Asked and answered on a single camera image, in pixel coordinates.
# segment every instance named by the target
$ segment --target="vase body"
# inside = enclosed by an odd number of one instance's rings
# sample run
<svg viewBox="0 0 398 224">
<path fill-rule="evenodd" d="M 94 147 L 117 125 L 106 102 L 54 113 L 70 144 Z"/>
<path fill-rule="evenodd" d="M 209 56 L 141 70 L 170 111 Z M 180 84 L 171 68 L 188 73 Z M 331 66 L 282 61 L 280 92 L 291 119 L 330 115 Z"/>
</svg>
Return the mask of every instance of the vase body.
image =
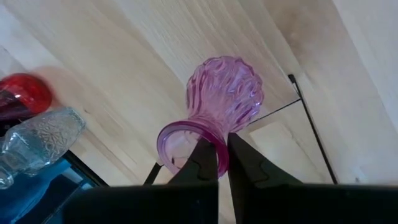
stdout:
<svg viewBox="0 0 398 224">
<path fill-rule="evenodd" d="M 33 75 L 15 73 L 0 81 L 0 121 L 24 119 L 46 111 L 52 94 Z"/>
<path fill-rule="evenodd" d="M 76 141 L 85 122 L 72 108 L 40 114 L 6 133 L 0 153 L 0 189 L 17 174 L 36 175 L 57 161 Z"/>
<path fill-rule="evenodd" d="M 218 176 L 228 169 L 228 133 L 247 126 L 258 114 L 264 93 L 262 81 L 241 58 L 210 58 L 198 66 L 187 83 L 188 118 L 161 130 L 157 139 L 159 157 L 176 174 L 200 138 L 217 151 Z"/>
</svg>

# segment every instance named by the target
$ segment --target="light wood table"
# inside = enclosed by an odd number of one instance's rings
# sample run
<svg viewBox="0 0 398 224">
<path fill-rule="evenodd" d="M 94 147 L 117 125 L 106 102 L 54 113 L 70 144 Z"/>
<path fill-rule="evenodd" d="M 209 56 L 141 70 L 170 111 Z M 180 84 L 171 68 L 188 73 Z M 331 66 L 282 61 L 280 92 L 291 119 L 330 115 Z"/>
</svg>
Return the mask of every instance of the light wood table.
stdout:
<svg viewBox="0 0 398 224">
<path fill-rule="evenodd" d="M 0 0 L 0 75 L 45 79 L 88 123 L 72 151 L 110 185 L 137 185 L 160 129 L 186 117 L 195 67 L 240 56 L 264 81 L 260 117 L 298 99 L 296 75 L 339 182 L 396 184 L 396 11 L 395 0 Z M 297 178 L 331 182 L 301 104 L 239 134 Z M 234 222 L 227 178 L 220 223 Z"/>
</svg>

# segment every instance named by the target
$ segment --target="black rod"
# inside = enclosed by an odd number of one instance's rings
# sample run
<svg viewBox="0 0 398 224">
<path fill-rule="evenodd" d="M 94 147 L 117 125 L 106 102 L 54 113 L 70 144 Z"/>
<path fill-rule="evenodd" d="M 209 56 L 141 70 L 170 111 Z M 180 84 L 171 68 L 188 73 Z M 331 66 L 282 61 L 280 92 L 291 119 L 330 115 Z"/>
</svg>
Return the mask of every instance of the black rod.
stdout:
<svg viewBox="0 0 398 224">
<path fill-rule="evenodd" d="M 266 117 L 268 117 L 268 116 L 271 116 L 271 115 L 273 115 L 274 113 L 279 112 L 279 111 L 285 109 L 286 107 L 288 107 L 288 106 L 290 106 L 290 105 L 293 105 L 293 104 L 297 103 L 297 102 L 300 101 L 300 100 L 301 100 L 301 99 L 297 99 L 297 100 L 295 100 L 295 101 L 293 101 L 293 102 L 291 102 L 291 103 L 289 103 L 289 104 L 286 104 L 285 106 L 283 106 L 283 107 L 281 107 L 281 108 L 279 108 L 279 109 L 277 109 L 277 110 L 275 110 L 275 111 L 273 111 L 273 112 L 271 112 L 271 113 L 269 113 L 269 114 L 267 114 L 267 115 L 265 115 L 265 116 L 262 116 L 261 118 L 258 118 L 258 119 L 254 120 L 254 121 L 251 121 L 249 124 L 252 124 L 252 123 L 254 123 L 254 122 L 256 122 L 256 121 L 259 121 L 259 120 L 261 120 L 261 119 L 264 119 L 264 118 L 266 118 Z"/>
<path fill-rule="evenodd" d="M 83 161 L 81 161 L 71 150 L 68 150 L 63 156 L 72 166 L 71 168 L 80 174 L 85 175 L 92 183 L 98 186 L 109 186 L 94 171 L 92 171 Z"/>
<path fill-rule="evenodd" d="M 311 118 L 311 116 L 310 116 L 310 112 L 309 112 L 309 110 L 308 110 L 308 108 L 307 108 L 307 105 L 306 105 L 306 103 L 305 103 L 305 101 L 304 101 L 304 98 L 303 98 L 301 89 L 300 89 L 300 87 L 299 87 L 299 84 L 297 83 L 297 80 L 296 80 L 296 78 L 294 77 L 293 74 L 288 75 L 288 78 L 289 78 L 289 80 L 292 82 L 292 84 L 295 85 L 295 87 L 296 87 L 296 89 L 297 89 L 298 97 L 300 97 L 300 100 L 301 100 L 301 102 L 303 103 L 305 113 L 307 114 L 308 120 L 310 121 L 312 131 L 313 131 L 313 133 L 314 133 L 314 135 L 315 135 L 315 139 L 317 140 L 319 149 L 321 150 L 323 159 L 325 160 L 325 164 L 326 164 L 326 166 L 327 166 L 327 168 L 328 168 L 330 177 L 331 177 L 331 179 L 332 179 L 332 181 L 333 181 L 334 184 L 338 184 L 337 178 L 336 178 L 335 174 L 333 173 L 333 169 L 331 168 L 331 165 L 330 165 L 330 163 L 329 163 L 329 160 L 328 160 L 328 158 L 327 158 L 327 156 L 326 156 L 326 152 L 325 152 L 325 150 L 324 150 L 324 148 L 323 148 L 323 146 L 322 146 L 322 142 L 321 142 L 321 139 L 319 138 L 318 131 L 317 131 L 317 129 L 315 128 L 315 124 L 314 124 L 314 122 L 312 121 L 312 118 Z"/>
<path fill-rule="evenodd" d="M 161 168 L 162 168 L 162 166 L 159 165 L 157 162 L 155 162 L 155 165 L 153 166 L 152 170 L 150 171 L 144 184 L 153 184 L 157 177 L 157 174 L 159 174 L 159 171 Z"/>
</svg>

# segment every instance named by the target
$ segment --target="clear glass bottle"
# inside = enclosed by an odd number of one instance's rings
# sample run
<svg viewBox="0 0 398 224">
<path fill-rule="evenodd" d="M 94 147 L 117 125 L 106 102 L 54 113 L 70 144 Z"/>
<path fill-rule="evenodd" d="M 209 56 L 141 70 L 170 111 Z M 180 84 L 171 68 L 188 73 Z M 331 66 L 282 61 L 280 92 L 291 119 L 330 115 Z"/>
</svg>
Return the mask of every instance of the clear glass bottle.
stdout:
<svg viewBox="0 0 398 224">
<path fill-rule="evenodd" d="M 0 153 L 0 189 L 20 173 L 36 175 L 58 160 L 77 140 L 84 120 L 72 108 L 40 114 L 6 133 Z"/>
<path fill-rule="evenodd" d="M 241 58 L 209 58 L 187 83 L 188 118 L 168 124 L 157 138 L 159 157 L 176 174 L 200 138 L 216 146 L 218 176 L 228 169 L 226 138 L 258 114 L 262 80 Z"/>
</svg>

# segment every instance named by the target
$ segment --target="red glass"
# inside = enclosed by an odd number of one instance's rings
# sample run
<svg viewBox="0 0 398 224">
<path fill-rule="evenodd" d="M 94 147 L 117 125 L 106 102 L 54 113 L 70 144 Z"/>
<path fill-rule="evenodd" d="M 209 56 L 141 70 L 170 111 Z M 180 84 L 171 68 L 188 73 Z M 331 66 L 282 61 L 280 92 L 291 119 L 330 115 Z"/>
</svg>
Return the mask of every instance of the red glass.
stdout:
<svg viewBox="0 0 398 224">
<path fill-rule="evenodd" d="M 39 78 L 15 73 L 0 81 L 0 121 L 30 118 L 46 111 L 52 94 Z"/>
<path fill-rule="evenodd" d="M 228 169 L 226 138 L 247 126 L 264 99 L 262 80 L 241 58 L 210 58 L 187 83 L 188 118 L 173 122 L 157 138 L 159 157 L 176 174 L 200 138 L 217 151 L 218 176 Z"/>
</svg>

